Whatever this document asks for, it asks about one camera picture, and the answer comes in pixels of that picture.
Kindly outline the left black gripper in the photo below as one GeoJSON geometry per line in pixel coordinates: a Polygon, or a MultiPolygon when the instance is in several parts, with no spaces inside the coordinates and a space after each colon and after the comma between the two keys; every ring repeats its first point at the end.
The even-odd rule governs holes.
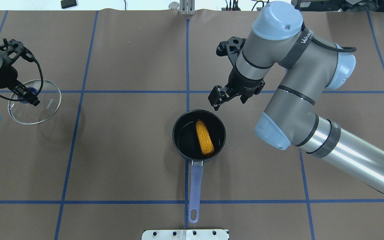
{"type": "Polygon", "coordinates": [[[17,70],[12,67],[19,57],[33,62],[34,55],[21,41],[4,39],[3,42],[3,46],[0,46],[0,89],[10,89],[23,104],[29,103],[38,106],[40,104],[38,90],[34,87],[26,87],[18,81],[17,70]]]}

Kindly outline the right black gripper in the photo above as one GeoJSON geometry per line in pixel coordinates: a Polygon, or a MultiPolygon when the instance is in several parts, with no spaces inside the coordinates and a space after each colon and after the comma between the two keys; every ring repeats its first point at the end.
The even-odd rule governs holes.
{"type": "Polygon", "coordinates": [[[213,102],[215,111],[218,111],[223,103],[238,96],[244,104],[253,95],[260,94],[262,88],[265,86],[264,77],[252,76],[250,78],[245,76],[237,66],[237,61],[243,58],[241,50],[245,42],[245,38],[231,37],[226,41],[220,42],[217,47],[216,54],[220,57],[227,56],[233,68],[229,74],[226,86],[214,86],[208,96],[209,102],[213,102]]]}

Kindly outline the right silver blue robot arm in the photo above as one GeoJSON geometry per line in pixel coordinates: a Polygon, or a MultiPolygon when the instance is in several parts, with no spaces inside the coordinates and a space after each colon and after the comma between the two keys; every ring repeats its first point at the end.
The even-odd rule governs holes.
{"type": "Polygon", "coordinates": [[[341,47],[305,26],[299,9],[282,1],[263,7],[247,38],[219,43],[216,54],[233,66],[225,87],[215,86],[209,103],[258,95],[274,64],[286,69],[255,134],[276,149],[294,145],[384,195],[384,151],[313,112],[325,89],[346,82],[356,65],[355,47],[341,47]]]}

